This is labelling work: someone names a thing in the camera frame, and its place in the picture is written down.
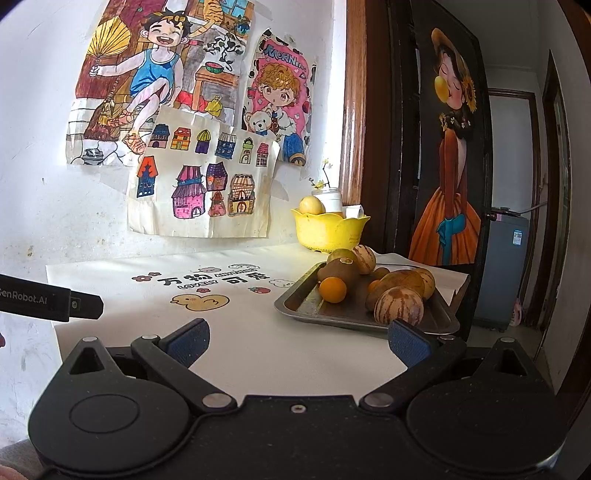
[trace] drawing of houses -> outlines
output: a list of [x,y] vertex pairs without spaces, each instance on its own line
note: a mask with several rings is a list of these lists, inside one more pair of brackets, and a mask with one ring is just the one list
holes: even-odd
[[230,182],[228,215],[251,215],[255,207],[255,181],[252,175],[236,174]]
[[232,159],[236,147],[236,135],[221,133],[217,141],[216,155],[227,160]]
[[205,213],[205,188],[201,167],[185,165],[177,177],[174,190],[173,213],[176,218],[195,218]]
[[208,212],[210,217],[223,217],[226,215],[226,206],[223,202],[222,192],[213,192],[212,205]]
[[195,153],[207,153],[209,151],[209,142],[212,139],[209,130],[202,130],[197,136],[197,146],[195,147]]
[[226,185],[228,183],[228,172],[223,166],[223,161],[220,163],[210,163],[207,166],[207,174],[205,179],[207,182],[208,192],[226,190]]
[[154,194],[154,184],[158,176],[154,157],[144,157],[138,168],[138,194],[137,198]]
[[173,150],[188,150],[191,143],[191,129],[178,127],[173,135],[173,141],[170,142],[170,148]]
[[148,146],[154,148],[166,148],[166,143],[168,142],[169,137],[170,130],[168,129],[168,125],[158,124],[152,132]]
[[240,154],[240,163],[250,164],[251,153],[254,148],[252,138],[248,137],[242,144],[242,153]]
[[259,149],[256,151],[256,166],[266,167],[267,160],[269,159],[269,145],[262,143]]

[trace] orange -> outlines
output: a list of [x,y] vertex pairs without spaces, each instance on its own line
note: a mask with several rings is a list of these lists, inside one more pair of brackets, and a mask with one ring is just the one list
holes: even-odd
[[347,295],[347,285],[339,277],[328,277],[320,283],[318,291],[327,302],[340,303]]
[[379,280],[374,280],[368,285],[368,293],[378,286]]

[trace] yellow hand fan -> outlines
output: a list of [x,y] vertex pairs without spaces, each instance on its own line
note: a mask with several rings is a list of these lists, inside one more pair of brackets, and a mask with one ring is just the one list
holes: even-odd
[[130,40],[129,28],[119,17],[113,17],[96,27],[87,54],[97,60],[102,57],[118,55],[129,46]]

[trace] yellow bowl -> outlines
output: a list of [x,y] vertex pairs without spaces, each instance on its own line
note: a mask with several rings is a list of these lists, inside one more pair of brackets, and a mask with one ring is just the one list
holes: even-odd
[[363,227],[371,217],[343,218],[337,213],[301,213],[293,209],[298,242],[310,250],[331,253],[359,245]]

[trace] white tablecloth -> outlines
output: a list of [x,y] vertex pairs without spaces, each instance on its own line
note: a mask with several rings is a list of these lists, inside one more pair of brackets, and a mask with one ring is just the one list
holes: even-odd
[[[164,277],[183,278],[183,274],[203,267],[222,268],[234,263],[253,264],[270,277],[295,281],[325,259],[326,255],[290,244],[48,266],[50,284],[98,294],[105,303],[99,320],[56,324],[61,354],[66,356],[84,336],[97,336],[106,346],[129,345],[141,335],[165,336],[193,318],[204,317],[211,330],[210,346],[191,370],[239,403],[247,394],[352,394],[359,400],[405,370],[385,339],[283,316],[273,307],[285,292],[283,288],[271,286],[272,292],[256,294],[241,285],[220,281],[224,285],[212,286],[212,293],[227,295],[230,303],[209,312],[193,312],[170,300],[194,290],[178,290],[175,284],[157,282]],[[380,255],[378,262],[412,264],[395,254]],[[466,276],[433,271],[438,288],[450,301]],[[132,280],[148,273],[161,275],[150,281]]]

